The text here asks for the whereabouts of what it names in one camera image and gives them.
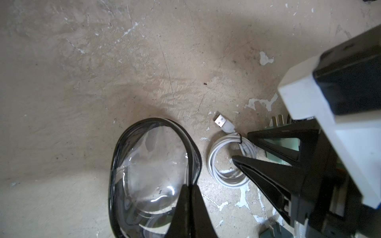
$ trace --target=usb connector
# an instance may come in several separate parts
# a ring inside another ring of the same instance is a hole
[[[227,134],[235,132],[235,127],[233,123],[224,118],[221,114],[218,115],[217,119],[215,120],[215,123],[217,124],[217,126],[221,127],[221,130],[223,130]]]

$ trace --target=floor crack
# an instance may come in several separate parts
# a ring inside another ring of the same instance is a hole
[[[171,83],[171,91],[172,91],[172,98],[173,98],[172,105],[174,105],[174,92],[173,92],[173,87],[172,87],[171,75],[169,74],[168,65],[167,65],[167,63],[166,63],[166,59],[165,59],[165,56],[164,56],[164,52],[163,52],[163,49],[162,49],[162,45],[161,45],[160,40],[159,40],[159,36],[157,36],[157,41],[159,42],[160,50],[162,51],[163,58],[164,58],[164,62],[165,62],[165,67],[167,68],[169,82]]]

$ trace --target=white usb cable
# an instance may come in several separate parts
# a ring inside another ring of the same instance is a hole
[[[238,143],[243,156],[256,159],[256,146],[253,143],[251,143],[247,138],[244,138],[240,134],[238,134],[234,130],[234,125],[229,120],[224,118],[221,114],[217,117],[215,123],[219,127],[221,127],[221,129],[228,135],[219,138],[213,143],[208,155],[208,171],[210,175],[212,175],[212,177],[215,180],[217,180],[219,184],[227,188],[239,188],[241,186],[245,186],[249,182],[249,179],[239,169],[237,169],[235,173],[233,173],[230,176],[225,176],[216,169],[216,155],[224,145],[236,142]]]

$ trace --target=debris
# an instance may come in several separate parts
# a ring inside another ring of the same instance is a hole
[[[221,221],[218,223],[218,225],[216,226],[216,228],[217,228],[217,227],[220,227],[220,226],[222,225],[222,223],[224,223],[224,220],[221,220]]]

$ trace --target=black twist tie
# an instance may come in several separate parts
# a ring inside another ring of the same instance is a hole
[[[239,142],[238,144],[242,144],[242,135],[238,133],[238,135],[240,136],[240,140],[241,142]]]

